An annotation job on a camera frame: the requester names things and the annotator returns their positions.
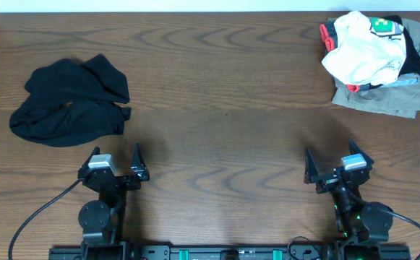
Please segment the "black t-shirt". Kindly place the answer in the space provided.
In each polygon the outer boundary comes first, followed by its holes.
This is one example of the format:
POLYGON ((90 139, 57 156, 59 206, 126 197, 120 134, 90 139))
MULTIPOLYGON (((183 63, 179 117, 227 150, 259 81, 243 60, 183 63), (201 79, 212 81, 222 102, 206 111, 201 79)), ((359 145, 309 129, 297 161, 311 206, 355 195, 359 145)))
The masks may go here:
POLYGON ((27 99, 9 119, 11 132, 50 147, 71 147, 121 135, 131 117, 126 76, 99 54, 77 63, 61 59, 36 69, 27 99))

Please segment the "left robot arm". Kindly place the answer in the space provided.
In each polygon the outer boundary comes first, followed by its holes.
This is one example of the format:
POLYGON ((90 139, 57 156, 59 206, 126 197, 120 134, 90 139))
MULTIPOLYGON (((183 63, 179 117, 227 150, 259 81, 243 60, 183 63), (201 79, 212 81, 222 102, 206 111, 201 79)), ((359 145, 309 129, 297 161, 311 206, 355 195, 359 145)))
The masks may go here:
POLYGON ((96 147, 78 171, 82 185, 97 192, 98 199, 80 210, 78 222, 82 233, 82 259, 138 259, 134 246, 122 238, 127 192, 141 189, 150 180, 140 144, 133 146, 132 173, 117 175, 113 157, 96 147))

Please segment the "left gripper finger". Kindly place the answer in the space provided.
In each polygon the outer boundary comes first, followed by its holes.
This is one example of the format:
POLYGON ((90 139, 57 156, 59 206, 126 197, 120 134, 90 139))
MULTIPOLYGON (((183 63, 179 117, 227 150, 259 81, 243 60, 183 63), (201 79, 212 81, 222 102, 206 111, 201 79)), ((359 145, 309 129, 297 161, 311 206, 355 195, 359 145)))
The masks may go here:
POLYGON ((149 181, 150 172, 142 158, 140 143, 136 142, 133 146, 131 170, 138 181, 149 181))
POLYGON ((82 167, 83 167, 83 168, 89 168, 88 164, 89 164, 89 162, 90 162, 91 158, 92 158, 94 155, 99 155, 99 154, 100 154, 100 148, 99 148, 99 147, 95 147, 95 148, 93 149, 93 151, 90 153, 89 157, 86 159, 86 161, 82 164, 82 167))

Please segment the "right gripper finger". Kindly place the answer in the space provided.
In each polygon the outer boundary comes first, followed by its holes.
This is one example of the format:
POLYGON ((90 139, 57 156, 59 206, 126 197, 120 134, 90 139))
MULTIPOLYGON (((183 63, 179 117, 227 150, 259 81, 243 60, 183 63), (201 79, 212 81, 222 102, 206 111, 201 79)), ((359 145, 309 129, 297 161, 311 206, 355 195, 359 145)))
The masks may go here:
POLYGON ((349 150, 350 150, 350 153, 351 153, 351 155, 357 155, 357 154, 360 154, 363 158, 364 158, 364 160, 366 161, 366 163, 367 163, 367 166, 373 166, 373 164, 374 164, 374 161, 373 161, 373 159, 370 157, 370 156, 368 156, 368 154, 367 153, 365 153, 356 143, 355 143, 355 141, 354 140, 352 140, 352 139, 349 139, 348 140, 348 148, 349 148, 349 150))
POLYGON ((305 159, 304 182, 305 184, 316 183, 319 173, 312 154, 308 149, 305 150, 305 159))

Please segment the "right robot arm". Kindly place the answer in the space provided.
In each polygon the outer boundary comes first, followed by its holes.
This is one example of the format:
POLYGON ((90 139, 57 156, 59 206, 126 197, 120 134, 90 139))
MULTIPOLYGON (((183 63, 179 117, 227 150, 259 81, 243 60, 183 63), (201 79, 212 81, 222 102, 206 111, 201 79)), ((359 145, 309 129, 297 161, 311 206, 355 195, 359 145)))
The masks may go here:
POLYGON ((350 155, 331 173, 321 174, 312 153, 305 152, 305 184, 314 184, 318 194, 329 193, 334 202, 337 229, 343 237, 322 249, 321 259, 381 259, 380 245, 389 240, 393 217, 379 202, 364 201, 359 187, 369 180, 374 161, 353 141, 350 155))

